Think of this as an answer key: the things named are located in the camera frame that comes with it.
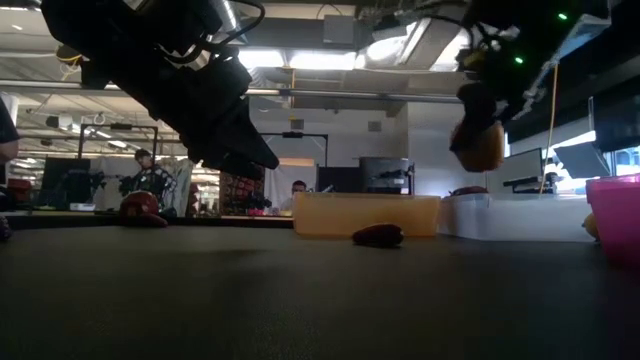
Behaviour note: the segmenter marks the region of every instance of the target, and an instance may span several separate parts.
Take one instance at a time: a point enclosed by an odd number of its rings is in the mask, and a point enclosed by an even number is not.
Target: black table surface
[[[638,359],[640,281],[584,243],[292,230],[27,230],[0,244],[0,359]]]

